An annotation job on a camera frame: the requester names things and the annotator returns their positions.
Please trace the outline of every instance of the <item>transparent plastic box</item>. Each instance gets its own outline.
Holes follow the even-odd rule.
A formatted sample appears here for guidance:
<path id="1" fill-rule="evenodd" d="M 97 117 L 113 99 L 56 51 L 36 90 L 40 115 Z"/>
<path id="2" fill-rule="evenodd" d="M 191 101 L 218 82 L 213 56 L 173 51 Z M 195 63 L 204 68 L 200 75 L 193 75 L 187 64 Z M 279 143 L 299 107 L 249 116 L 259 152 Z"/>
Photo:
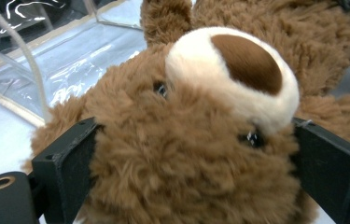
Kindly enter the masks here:
<path id="1" fill-rule="evenodd" d="M 92 87 L 107 67 L 147 47 L 140 28 L 141 0 L 0 0 L 0 13 L 21 35 L 41 73 L 53 107 Z M 35 126 L 44 104 L 22 50 L 0 27 L 0 104 Z"/>

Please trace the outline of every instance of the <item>teddy bear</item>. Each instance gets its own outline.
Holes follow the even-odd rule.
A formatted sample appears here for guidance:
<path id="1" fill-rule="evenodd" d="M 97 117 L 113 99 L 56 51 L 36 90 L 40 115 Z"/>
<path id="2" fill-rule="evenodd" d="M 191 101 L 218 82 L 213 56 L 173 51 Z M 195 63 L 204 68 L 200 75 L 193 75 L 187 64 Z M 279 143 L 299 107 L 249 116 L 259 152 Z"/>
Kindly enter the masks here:
<path id="1" fill-rule="evenodd" d="M 350 142 L 350 12 L 332 0 L 144 0 L 147 49 L 54 106 L 34 155 L 102 128 L 85 223 L 312 223 L 293 117 Z"/>

